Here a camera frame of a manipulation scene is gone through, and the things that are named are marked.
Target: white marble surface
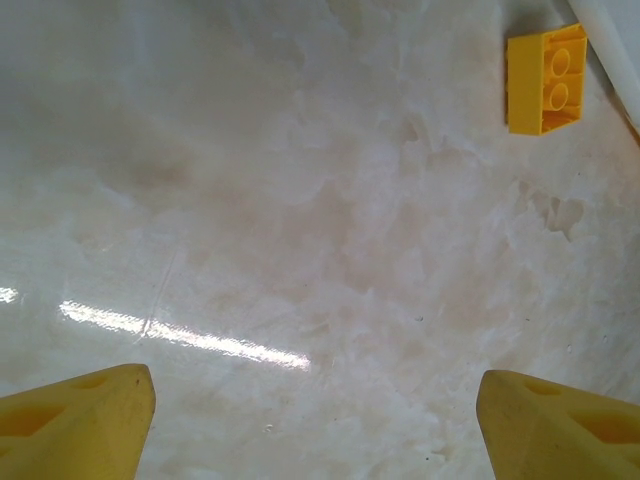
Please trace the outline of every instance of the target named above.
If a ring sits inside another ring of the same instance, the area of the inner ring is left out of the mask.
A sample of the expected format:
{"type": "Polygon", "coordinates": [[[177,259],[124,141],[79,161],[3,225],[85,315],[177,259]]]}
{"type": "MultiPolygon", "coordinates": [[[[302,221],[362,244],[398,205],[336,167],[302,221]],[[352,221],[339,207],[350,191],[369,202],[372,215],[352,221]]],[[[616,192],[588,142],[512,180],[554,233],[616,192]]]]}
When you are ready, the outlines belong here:
{"type": "Polygon", "coordinates": [[[503,123],[505,32],[566,22],[5,0],[0,393],[147,363],[154,480],[492,478],[489,368],[640,402],[638,144],[591,71],[503,123]]]}

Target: lego stud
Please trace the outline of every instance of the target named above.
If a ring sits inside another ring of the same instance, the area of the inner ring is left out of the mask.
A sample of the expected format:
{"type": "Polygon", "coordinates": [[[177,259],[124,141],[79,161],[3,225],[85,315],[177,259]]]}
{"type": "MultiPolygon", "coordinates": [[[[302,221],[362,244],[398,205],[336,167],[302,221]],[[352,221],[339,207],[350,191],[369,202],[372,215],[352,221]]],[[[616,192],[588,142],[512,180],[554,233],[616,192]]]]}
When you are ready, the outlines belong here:
{"type": "Polygon", "coordinates": [[[566,83],[556,83],[545,87],[542,107],[557,112],[562,110],[569,100],[569,88],[566,83]]]}
{"type": "Polygon", "coordinates": [[[559,78],[569,71],[571,54],[566,48],[559,48],[547,52],[544,60],[546,77],[548,79],[559,78]]]}

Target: scratch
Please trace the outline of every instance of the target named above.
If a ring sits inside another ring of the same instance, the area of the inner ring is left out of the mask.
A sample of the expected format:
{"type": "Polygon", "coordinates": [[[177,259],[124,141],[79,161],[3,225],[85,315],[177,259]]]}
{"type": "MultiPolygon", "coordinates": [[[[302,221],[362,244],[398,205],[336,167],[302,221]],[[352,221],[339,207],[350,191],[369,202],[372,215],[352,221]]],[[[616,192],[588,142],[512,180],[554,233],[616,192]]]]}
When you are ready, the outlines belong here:
{"type": "Polygon", "coordinates": [[[178,250],[180,248],[180,243],[176,243],[173,254],[171,255],[171,260],[169,261],[169,266],[167,267],[164,275],[162,276],[162,283],[160,283],[160,288],[158,289],[158,293],[156,294],[156,298],[153,301],[153,305],[151,306],[151,311],[147,318],[144,320],[144,327],[142,328],[142,333],[140,334],[140,339],[142,340],[147,336],[147,332],[149,331],[149,327],[151,326],[152,320],[156,317],[156,311],[158,310],[158,304],[160,303],[160,299],[164,295],[164,291],[167,288],[167,283],[169,283],[169,278],[171,277],[171,273],[173,272],[173,266],[176,261],[176,257],[178,256],[178,250]]]}

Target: yellow lego brick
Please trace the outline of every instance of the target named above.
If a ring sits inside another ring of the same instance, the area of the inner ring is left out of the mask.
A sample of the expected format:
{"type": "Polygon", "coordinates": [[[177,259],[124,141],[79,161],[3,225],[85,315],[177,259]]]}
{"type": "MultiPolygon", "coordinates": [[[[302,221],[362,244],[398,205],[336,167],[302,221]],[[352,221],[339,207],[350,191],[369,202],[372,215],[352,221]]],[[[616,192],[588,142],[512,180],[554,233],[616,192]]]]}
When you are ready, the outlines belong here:
{"type": "Polygon", "coordinates": [[[543,135],[582,117],[587,35],[580,24],[507,41],[507,123],[543,135]]]}
{"type": "Polygon", "coordinates": [[[497,480],[640,478],[640,407],[514,372],[476,404],[497,480]]]}
{"type": "Polygon", "coordinates": [[[0,399],[0,478],[132,479],[155,393],[121,365],[0,399]]]}

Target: yellow toy brick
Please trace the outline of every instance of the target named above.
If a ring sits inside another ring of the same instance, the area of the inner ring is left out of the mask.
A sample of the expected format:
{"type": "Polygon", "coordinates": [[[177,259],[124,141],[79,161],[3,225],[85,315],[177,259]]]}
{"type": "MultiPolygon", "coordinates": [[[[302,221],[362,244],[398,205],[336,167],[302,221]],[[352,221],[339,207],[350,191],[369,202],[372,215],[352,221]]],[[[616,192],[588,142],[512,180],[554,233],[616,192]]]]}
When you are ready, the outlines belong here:
{"type": "Polygon", "coordinates": [[[582,117],[587,35],[580,24],[507,41],[507,123],[543,135],[582,117]]]}
{"type": "Polygon", "coordinates": [[[0,478],[133,479],[155,393],[121,365],[0,399],[0,478]]]}
{"type": "Polygon", "coordinates": [[[640,478],[640,407],[514,372],[476,403],[497,480],[640,478]]]}

